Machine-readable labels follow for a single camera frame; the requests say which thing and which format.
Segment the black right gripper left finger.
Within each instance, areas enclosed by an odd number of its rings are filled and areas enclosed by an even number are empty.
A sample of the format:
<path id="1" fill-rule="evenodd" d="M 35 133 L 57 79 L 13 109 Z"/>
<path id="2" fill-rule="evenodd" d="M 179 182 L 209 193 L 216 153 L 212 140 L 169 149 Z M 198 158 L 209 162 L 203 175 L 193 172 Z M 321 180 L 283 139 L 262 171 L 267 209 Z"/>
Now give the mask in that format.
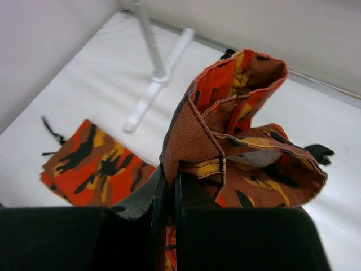
<path id="1" fill-rule="evenodd" d="M 164 270 L 165 180 L 113 207 L 1 209 L 2 270 Z"/>

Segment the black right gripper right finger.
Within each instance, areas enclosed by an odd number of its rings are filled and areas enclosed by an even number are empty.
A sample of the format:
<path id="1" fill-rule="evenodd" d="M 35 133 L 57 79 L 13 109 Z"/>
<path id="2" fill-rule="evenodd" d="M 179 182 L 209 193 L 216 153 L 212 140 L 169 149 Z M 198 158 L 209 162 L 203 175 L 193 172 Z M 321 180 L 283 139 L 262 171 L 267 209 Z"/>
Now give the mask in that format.
<path id="1" fill-rule="evenodd" d="M 178 270 L 330 270 L 300 208 L 223 208 L 180 173 L 175 217 Z"/>

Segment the orange camouflage trousers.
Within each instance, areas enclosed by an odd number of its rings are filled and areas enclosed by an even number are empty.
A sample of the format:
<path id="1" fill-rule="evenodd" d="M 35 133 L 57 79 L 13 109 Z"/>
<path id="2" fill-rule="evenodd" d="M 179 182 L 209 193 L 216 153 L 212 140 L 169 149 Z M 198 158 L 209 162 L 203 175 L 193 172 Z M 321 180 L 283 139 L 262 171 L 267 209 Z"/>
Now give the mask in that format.
<path id="1" fill-rule="evenodd" d="M 178 270 L 175 181 L 190 175 L 223 208 L 300 208 L 319 194 L 333 151 L 299 147 L 277 124 L 253 116 L 282 85 L 284 61 L 253 50 L 229 51 L 190 84 L 174 112 L 154 167 L 90 120 L 43 165 L 41 181 L 78 207 L 113 207 L 162 167 L 165 268 Z"/>

